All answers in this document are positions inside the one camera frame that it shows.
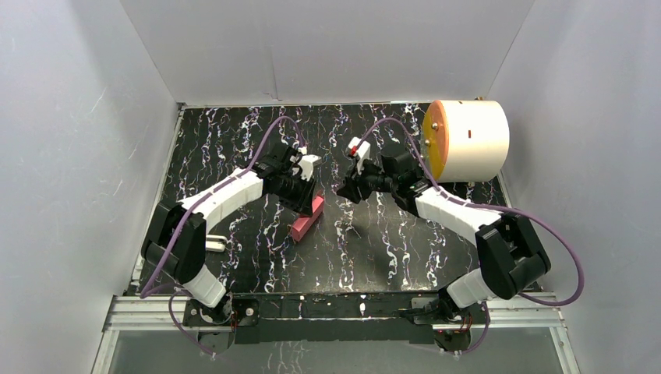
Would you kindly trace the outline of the pink cardboard box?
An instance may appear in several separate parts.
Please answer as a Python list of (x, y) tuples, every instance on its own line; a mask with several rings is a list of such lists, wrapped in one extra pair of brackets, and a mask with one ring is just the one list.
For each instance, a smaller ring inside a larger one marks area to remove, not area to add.
[(310, 217), (299, 216), (291, 226), (290, 234), (294, 242), (300, 242), (310, 228), (320, 218), (324, 209), (325, 199), (322, 195), (317, 195), (312, 201), (313, 213)]

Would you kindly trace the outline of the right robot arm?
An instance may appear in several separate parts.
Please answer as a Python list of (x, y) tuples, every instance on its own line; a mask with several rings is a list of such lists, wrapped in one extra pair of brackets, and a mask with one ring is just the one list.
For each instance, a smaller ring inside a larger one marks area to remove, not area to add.
[(388, 193), (401, 210), (441, 224), (475, 246), (478, 267), (438, 292), (434, 308), (446, 321), (460, 322), (470, 306), (491, 298), (513, 298), (550, 270), (550, 259), (529, 218), (501, 206), (481, 209), (451, 195), (406, 151), (382, 154), (380, 164), (355, 150), (349, 156), (353, 166), (338, 196), (360, 203), (372, 192)]

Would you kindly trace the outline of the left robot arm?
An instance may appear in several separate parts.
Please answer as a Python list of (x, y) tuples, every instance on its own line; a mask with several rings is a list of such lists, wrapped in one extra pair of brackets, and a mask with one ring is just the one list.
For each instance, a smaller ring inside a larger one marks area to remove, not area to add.
[(276, 196), (283, 207), (304, 217), (312, 216), (313, 172), (319, 163), (319, 156), (303, 148), (278, 143), (194, 196), (161, 200), (141, 247), (144, 260), (154, 266), (141, 296), (150, 295), (156, 278), (164, 273), (203, 305), (212, 323), (229, 321), (233, 304), (227, 288), (206, 265), (207, 234), (239, 208), (266, 195)]

